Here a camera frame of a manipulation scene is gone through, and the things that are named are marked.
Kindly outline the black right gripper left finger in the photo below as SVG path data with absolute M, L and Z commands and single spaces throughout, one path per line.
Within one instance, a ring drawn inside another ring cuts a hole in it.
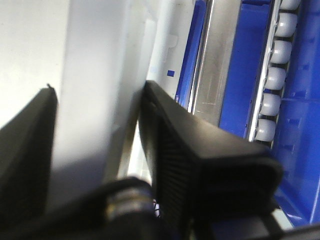
M 57 104 L 48 85 L 0 130 L 1 231 L 45 211 Z

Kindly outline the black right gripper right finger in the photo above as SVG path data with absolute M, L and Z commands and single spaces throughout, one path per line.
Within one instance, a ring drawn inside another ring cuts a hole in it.
M 283 169 L 265 145 L 189 113 L 151 80 L 139 131 L 160 217 L 179 239 L 281 236 L 272 213 Z

